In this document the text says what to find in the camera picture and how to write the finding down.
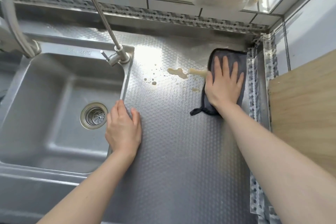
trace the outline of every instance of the hand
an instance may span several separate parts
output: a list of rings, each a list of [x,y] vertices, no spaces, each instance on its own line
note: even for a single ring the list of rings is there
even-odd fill
[[[105,138],[113,152],[121,151],[135,157],[141,143],[140,114],[131,109],[133,120],[128,116],[122,100],[116,101],[111,112],[107,114]]]
[[[236,104],[242,89],[244,73],[238,76],[238,63],[234,62],[230,77],[228,57],[223,57],[223,70],[219,58],[215,57],[215,81],[213,82],[212,73],[208,72],[205,82],[205,93],[209,102],[218,110],[227,103]]]

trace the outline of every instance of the wooden cutting board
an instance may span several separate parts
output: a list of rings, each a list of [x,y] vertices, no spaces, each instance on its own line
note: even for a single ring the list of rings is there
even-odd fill
[[[271,80],[269,98],[273,132],[336,177],[336,50]]]

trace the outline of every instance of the sink drain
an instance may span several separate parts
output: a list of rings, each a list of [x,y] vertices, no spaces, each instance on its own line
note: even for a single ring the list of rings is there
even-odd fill
[[[81,124],[87,129],[97,129],[106,122],[107,108],[101,103],[88,104],[81,113]]]

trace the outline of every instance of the thin metal faucet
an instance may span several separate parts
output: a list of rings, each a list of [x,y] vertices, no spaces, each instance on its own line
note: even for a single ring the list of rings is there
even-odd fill
[[[95,6],[104,26],[106,27],[108,33],[110,34],[112,41],[114,42],[114,50],[110,56],[107,56],[104,51],[100,51],[101,54],[106,58],[108,63],[113,66],[118,62],[127,63],[130,60],[129,54],[124,50],[123,46],[118,43],[109,22],[107,21],[106,16],[104,15],[102,9],[97,0],[91,0],[93,5]],[[18,19],[16,17],[14,0],[2,0],[2,12],[5,16],[5,19],[8,23],[8,27],[10,28],[12,34],[15,39],[19,43],[20,47],[23,50],[23,54],[27,58],[33,58],[41,52],[41,47],[39,43],[33,39],[26,37],[23,32],[20,30],[20,26],[18,23]]]

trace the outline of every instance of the microfiber towel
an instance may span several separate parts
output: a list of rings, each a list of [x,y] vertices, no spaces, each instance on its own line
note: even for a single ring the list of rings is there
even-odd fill
[[[214,62],[215,62],[216,56],[218,56],[219,58],[220,67],[223,67],[223,57],[227,56],[229,60],[230,75],[232,73],[233,63],[236,61],[238,62],[238,78],[239,78],[239,75],[242,72],[244,72],[244,83],[243,83],[243,86],[241,87],[240,96],[237,101],[237,104],[241,106],[243,102],[244,91],[245,91],[245,81],[246,81],[246,71],[247,71],[247,65],[246,65],[247,53],[234,51],[230,49],[215,49],[211,53],[209,62],[208,62],[208,70],[211,71],[213,80],[215,80]],[[202,91],[202,106],[200,108],[192,110],[190,112],[190,115],[194,116],[200,112],[204,112],[208,115],[219,115],[216,108],[210,104],[205,94],[205,84],[204,84],[203,91]]]

